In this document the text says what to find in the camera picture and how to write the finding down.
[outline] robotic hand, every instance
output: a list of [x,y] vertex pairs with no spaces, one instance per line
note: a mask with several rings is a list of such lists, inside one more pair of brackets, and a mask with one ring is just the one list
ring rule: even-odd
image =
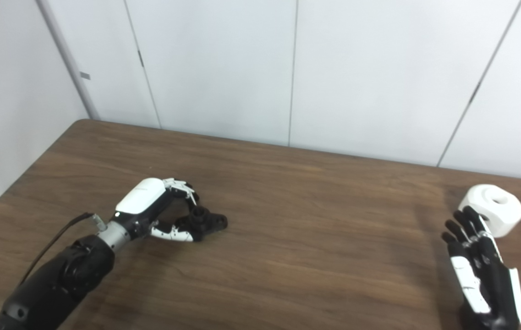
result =
[[460,320],[465,330],[517,330],[521,324],[521,285],[507,268],[490,230],[470,206],[445,222],[448,253],[464,294]]
[[[174,224],[160,224],[158,216],[175,199],[186,200],[189,215]],[[224,215],[197,205],[199,196],[185,181],[147,178],[118,203],[106,225],[96,214],[85,213],[53,238],[32,263],[72,224],[91,217],[99,232],[76,240],[42,265],[26,280],[28,272],[5,301],[0,330],[55,330],[85,296],[114,267],[115,253],[127,242],[149,235],[182,242],[198,242],[227,227]]]

